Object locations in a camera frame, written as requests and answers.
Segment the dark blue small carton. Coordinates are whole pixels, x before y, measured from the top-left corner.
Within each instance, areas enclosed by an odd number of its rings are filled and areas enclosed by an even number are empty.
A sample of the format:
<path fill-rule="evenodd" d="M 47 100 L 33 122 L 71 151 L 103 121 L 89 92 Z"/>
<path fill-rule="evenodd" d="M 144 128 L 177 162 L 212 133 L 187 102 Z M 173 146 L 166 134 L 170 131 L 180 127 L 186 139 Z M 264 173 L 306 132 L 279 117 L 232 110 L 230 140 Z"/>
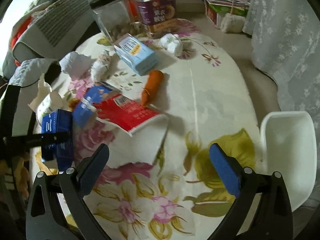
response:
<path fill-rule="evenodd" d="M 74 159 L 73 150 L 73 116 L 70 111 L 58 109 L 42 118 L 43 134 L 49 134 L 53 143 L 42 146 L 44 161 L 56 160 L 60 172 L 71 167 Z"/>

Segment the orange peel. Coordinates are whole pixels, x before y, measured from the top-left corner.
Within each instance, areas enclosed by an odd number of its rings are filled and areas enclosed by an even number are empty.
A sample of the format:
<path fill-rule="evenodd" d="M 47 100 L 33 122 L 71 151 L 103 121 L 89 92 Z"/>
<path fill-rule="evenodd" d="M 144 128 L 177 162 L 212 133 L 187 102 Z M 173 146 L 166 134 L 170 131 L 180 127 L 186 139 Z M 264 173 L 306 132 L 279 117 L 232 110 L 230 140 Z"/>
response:
<path fill-rule="evenodd" d="M 160 70 L 149 72 L 148 80 L 141 94 L 141 105 L 147 107 L 155 100 L 159 88 L 164 80 L 164 74 Z"/>

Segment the white paper ball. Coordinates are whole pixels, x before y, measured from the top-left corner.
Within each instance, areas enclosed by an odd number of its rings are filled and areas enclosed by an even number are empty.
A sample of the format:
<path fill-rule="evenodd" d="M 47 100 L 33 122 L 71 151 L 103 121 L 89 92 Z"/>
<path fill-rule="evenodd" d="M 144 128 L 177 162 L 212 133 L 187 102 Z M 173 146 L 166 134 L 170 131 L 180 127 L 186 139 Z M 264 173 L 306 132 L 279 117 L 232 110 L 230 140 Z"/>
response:
<path fill-rule="evenodd" d="M 68 74 L 71 79 L 78 79 L 89 70 L 91 62 L 89 56 L 71 51 L 59 61 L 59 64 L 63 73 Z"/>

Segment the white tissue wad pair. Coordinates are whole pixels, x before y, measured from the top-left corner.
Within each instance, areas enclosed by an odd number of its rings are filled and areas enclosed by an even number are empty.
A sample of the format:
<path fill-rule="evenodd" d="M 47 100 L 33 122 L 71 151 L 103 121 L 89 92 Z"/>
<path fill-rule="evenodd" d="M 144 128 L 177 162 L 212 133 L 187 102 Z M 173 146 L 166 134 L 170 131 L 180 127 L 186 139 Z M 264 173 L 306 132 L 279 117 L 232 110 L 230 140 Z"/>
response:
<path fill-rule="evenodd" d="M 182 55 L 183 43 L 177 34 L 165 34 L 160 38 L 159 45 L 175 57 Z"/>

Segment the purple label nut jar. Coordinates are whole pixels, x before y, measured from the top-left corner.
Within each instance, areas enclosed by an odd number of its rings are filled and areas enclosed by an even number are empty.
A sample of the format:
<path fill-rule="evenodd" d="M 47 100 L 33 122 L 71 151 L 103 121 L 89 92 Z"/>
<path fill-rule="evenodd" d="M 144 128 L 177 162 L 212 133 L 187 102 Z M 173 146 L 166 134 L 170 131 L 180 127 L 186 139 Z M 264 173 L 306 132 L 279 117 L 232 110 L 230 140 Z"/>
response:
<path fill-rule="evenodd" d="M 176 0 L 134 0 L 144 29 L 150 38 L 161 38 L 178 29 Z"/>

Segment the rolled white tissue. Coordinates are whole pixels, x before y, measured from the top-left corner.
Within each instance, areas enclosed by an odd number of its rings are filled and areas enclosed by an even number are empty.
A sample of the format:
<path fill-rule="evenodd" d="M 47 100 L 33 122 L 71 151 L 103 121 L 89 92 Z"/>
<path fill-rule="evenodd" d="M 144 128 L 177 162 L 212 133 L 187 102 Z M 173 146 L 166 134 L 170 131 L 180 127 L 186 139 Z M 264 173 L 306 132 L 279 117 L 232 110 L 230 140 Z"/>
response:
<path fill-rule="evenodd" d="M 110 53 L 107 50 L 103 50 L 91 66 L 90 73 L 92 81 L 99 82 L 102 76 L 109 70 L 110 64 Z"/>

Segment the blue snack box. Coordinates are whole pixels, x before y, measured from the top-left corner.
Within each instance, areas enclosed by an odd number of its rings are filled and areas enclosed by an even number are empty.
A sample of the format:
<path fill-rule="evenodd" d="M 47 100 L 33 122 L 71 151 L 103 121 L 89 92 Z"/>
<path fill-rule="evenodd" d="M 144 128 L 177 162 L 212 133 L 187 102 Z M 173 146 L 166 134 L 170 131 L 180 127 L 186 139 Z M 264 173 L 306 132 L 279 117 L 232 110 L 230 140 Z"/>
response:
<path fill-rule="evenodd" d="M 96 82 L 77 104 L 73 111 L 73 121 L 79 127 L 85 127 L 87 122 L 96 116 L 97 109 L 94 104 L 101 103 L 119 93 L 121 93 L 119 89 L 104 81 Z"/>

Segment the tied stack of papers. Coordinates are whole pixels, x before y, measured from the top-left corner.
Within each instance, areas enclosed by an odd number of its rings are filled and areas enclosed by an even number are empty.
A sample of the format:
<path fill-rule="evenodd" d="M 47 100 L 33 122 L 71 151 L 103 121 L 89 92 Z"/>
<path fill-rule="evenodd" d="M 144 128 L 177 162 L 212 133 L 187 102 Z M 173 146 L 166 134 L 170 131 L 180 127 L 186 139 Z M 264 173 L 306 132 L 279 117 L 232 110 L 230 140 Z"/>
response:
<path fill-rule="evenodd" d="M 205 12 L 213 26 L 220 25 L 227 14 L 246 17 L 251 0 L 204 0 Z"/>

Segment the clear jar with nuts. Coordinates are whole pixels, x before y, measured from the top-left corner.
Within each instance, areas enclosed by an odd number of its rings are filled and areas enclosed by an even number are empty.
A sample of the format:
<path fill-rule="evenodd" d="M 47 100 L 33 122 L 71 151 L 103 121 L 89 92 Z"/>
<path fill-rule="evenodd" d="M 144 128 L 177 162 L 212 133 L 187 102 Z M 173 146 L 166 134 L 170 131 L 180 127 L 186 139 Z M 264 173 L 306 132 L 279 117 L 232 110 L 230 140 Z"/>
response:
<path fill-rule="evenodd" d="M 93 0 L 89 5 L 100 31 L 111 43 L 125 34 L 138 34 L 129 0 Z"/>

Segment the floral tablecloth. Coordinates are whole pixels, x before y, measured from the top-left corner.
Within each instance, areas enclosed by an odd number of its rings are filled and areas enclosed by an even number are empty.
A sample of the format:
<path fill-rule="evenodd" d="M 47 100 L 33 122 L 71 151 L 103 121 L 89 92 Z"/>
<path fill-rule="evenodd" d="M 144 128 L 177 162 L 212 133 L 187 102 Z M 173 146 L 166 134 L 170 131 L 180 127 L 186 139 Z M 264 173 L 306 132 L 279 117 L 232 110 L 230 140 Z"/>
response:
<path fill-rule="evenodd" d="M 234 197 L 209 159 L 217 142 L 242 166 L 260 164 L 260 133 L 234 60 L 188 20 L 181 57 L 143 38 L 164 81 L 151 107 L 164 115 L 135 135 L 103 121 L 74 128 L 75 161 L 107 144 L 110 159 L 85 202 L 112 239 L 207 239 Z"/>

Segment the white lace curtain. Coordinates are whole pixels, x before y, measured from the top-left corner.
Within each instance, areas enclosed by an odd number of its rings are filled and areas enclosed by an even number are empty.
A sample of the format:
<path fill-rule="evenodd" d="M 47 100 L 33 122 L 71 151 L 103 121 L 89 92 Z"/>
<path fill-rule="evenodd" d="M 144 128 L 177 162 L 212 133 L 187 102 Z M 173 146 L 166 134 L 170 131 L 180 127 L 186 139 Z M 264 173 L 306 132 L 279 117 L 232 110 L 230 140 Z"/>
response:
<path fill-rule="evenodd" d="M 307 0 L 251 0 L 243 31 L 282 111 L 306 111 L 319 136 L 319 18 Z"/>

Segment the red white paper package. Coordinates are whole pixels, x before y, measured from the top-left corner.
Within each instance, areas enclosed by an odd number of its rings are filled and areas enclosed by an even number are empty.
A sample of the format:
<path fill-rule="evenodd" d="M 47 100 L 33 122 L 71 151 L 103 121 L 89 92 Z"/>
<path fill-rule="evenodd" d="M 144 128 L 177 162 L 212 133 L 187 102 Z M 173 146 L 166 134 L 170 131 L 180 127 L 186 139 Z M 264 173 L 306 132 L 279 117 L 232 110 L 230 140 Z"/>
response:
<path fill-rule="evenodd" d="M 143 107 L 122 94 L 93 103 L 93 107 L 96 109 L 97 120 L 115 126 L 131 137 L 146 127 L 156 124 L 167 127 L 169 123 L 165 114 Z"/>

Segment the floral paper cup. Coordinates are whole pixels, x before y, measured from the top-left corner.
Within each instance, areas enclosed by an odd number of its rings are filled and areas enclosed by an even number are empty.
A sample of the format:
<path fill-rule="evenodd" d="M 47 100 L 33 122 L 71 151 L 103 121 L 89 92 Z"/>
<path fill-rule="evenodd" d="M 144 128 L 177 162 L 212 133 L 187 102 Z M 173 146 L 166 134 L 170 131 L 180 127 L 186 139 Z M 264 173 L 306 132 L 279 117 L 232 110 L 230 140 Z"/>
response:
<path fill-rule="evenodd" d="M 44 80 L 44 74 L 41 74 L 37 88 L 37 95 L 28 106 L 36 114 L 36 120 L 41 126 L 44 116 L 63 109 L 63 100 L 60 94 L 52 90 L 50 84 Z"/>

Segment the light blue milk carton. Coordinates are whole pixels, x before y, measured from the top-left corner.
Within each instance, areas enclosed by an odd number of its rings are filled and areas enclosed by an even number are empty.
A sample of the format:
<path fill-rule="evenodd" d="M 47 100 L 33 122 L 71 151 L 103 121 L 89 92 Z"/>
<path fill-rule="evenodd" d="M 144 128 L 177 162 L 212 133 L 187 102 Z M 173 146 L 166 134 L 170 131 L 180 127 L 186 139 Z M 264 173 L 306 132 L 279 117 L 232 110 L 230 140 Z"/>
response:
<path fill-rule="evenodd" d="M 116 54 L 136 74 L 148 74 L 158 63 L 156 53 L 134 36 L 125 34 L 113 44 Z"/>

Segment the grey striped sofa cushion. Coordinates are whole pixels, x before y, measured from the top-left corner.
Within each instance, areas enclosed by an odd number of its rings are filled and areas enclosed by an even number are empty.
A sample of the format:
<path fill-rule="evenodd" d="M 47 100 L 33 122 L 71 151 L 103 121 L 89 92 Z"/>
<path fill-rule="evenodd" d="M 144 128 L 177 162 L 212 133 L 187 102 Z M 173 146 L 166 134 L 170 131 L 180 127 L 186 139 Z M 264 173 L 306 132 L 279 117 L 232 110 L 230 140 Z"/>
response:
<path fill-rule="evenodd" d="M 63 58 L 94 22 L 91 1 L 58 0 L 51 4 L 17 40 L 13 58 L 19 63 L 39 57 Z"/>

